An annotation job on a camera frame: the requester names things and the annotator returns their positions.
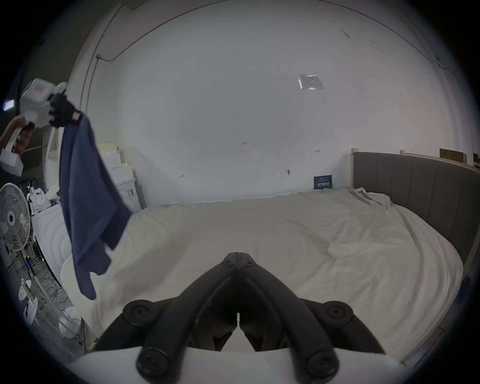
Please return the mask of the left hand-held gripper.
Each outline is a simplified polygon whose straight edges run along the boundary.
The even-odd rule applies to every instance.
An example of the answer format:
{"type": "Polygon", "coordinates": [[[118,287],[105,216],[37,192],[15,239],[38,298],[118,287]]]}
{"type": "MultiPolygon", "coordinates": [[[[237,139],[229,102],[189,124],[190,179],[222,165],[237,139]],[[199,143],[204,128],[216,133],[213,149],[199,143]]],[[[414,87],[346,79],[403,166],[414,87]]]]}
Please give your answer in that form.
{"type": "Polygon", "coordinates": [[[50,101],[54,95],[56,95],[56,109],[53,109],[53,127],[58,129],[80,125],[84,115],[67,99],[64,94],[67,87],[66,81],[54,84],[40,78],[34,79],[27,85],[19,101],[20,114],[24,117],[26,125],[16,128],[2,149],[0,164],[3,171],[11,175],[22,174],[24,165],[21,156],[14,152],[17,139],[23,132],[43,128],[49,124],[50,101]]]}

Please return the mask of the person's left hand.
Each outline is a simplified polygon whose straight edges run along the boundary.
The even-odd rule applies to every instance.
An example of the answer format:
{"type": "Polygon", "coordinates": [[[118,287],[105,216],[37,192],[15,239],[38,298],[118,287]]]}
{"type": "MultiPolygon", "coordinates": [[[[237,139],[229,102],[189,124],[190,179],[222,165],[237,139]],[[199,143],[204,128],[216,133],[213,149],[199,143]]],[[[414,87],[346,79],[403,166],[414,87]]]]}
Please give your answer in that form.
{"type": "MultiPolygon", "coordinates": [[[[18,115],[14,117],[7,127],[5,128],[3,134],[0,137],[0,150],[2,151],[8,144],[12,134],[15,132],[16,129],[18,128],[25,128],[27,126],[27,121],[22,115],[18,115]]],[[[13,152],[17,153],[18,155],[23,155],[25,150],[27,149],[29,143],[30,143],[30,138],[32,135],[31,130],[25,130],[23,131],[16,139],[16,142],[13,146],[13,152]]]]}

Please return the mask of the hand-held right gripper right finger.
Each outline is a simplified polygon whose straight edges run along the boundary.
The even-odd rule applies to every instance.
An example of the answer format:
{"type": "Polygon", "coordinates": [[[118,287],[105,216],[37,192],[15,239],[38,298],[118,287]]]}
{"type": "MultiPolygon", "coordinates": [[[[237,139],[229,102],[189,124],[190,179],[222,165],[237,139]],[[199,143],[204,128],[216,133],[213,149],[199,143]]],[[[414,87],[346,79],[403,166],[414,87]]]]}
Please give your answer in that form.
{"type": "Polygon", "coordinates": [[[238,254],[239,327],[254,351],[288,348],[300,383],[328,383],[340,370],[335,348],[385,356],[372,332],[340,301],[297,297],[247,253],[238,254]]]}

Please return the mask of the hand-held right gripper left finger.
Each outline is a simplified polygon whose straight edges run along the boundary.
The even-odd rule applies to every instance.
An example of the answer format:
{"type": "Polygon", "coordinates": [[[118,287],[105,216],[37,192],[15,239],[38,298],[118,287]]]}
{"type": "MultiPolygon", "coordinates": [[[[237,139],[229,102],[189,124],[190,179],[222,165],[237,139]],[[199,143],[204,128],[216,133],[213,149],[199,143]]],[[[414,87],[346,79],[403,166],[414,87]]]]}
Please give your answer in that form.
{"type": "Polygon", "coordinates": [[[147,382],[175,382],[187,347],[221,351],[237,328],[238,310],[228,298],[237,262],[238,253],[229,253],[177,297],[129,302],[93,351],[141,347],[135,371],[147,382]]]}

